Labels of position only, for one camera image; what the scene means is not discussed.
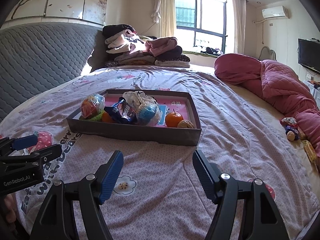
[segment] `pink floral bed sheet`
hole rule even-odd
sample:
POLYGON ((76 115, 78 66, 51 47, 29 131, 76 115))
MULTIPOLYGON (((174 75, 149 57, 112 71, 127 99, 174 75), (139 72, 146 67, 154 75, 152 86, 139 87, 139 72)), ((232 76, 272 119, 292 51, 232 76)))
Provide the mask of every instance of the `pink floral bed sheet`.
MULTIPOLYGON (((39 138, 38 148, 55 143, 62 146, 61 157, 44 167, 45 181, 16 193, 20 220, 29 233, 54 179, 78 181, 120 150, 123 169, 113 195, 101 206, 113 238, 204 239, 216 206, 206 198, 193 168, 196 147, 121 141, 69 131, 66 117, 86 96, 105 89, 189 92, 202 125, 198 148, 235 179, 264 180, 290 239, 296 239, 320 210, 294 149, 226 84, 207 73, 137 66, 91 73, 46 98, 39 97, 0 123, 2 136, 34 133, 39 138)), ((74 206, 80 239, 86 239, 79 204, 74 206)), ((239 201, 231 239, 237 239, 241 215, 239 201)))

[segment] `television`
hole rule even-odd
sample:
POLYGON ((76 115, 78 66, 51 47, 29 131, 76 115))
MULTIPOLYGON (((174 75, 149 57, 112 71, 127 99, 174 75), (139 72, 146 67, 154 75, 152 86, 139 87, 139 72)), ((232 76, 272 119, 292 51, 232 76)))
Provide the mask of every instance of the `television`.
POLYGON ((320 43, 298 39, 298 63, 320 74, 320 43))

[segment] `rolled pink comforter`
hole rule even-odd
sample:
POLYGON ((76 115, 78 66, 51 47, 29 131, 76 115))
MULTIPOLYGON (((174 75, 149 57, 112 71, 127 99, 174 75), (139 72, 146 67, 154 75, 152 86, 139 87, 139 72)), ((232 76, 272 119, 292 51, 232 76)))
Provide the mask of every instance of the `rolled pink comforter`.
POLYGON ((320 157, 320 111, 309 88, 290 67, 273 60, 225 54, 217 58, 214 68, 219 79, 241 85, 285 116, 295 117, 320 157))

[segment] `sheer curtain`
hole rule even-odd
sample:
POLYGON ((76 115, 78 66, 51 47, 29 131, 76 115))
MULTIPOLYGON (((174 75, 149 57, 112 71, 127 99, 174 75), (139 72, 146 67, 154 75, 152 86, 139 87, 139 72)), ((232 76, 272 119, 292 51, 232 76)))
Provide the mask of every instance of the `sheer curtain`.
POLYGON ((151 18, 154 23, 158 24, 161 16, 159 13, 161 0, 153 0, 153 14, 151 14, 151 18))
POLYGON ((174 36, 177 29, 176 7, 174 0, 161 0, 160 37, 174 36))
POLYGON ((244 53, 246 0, 232 0, 235 15, 235 49, 234 53, 244 53))

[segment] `gray quilted headboard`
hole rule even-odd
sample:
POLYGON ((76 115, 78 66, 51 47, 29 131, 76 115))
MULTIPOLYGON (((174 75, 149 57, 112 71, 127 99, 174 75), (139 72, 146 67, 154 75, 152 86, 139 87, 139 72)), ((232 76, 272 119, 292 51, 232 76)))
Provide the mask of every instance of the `gray quilted headboard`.
MULTIPOLYGON (((88 25, 46 22, 1 30, 0 121, 29 98, 80 76, 96 47, 104 50, 102 31, 88 25)), ((103 67, 105 52, 99 57, 103 67)))

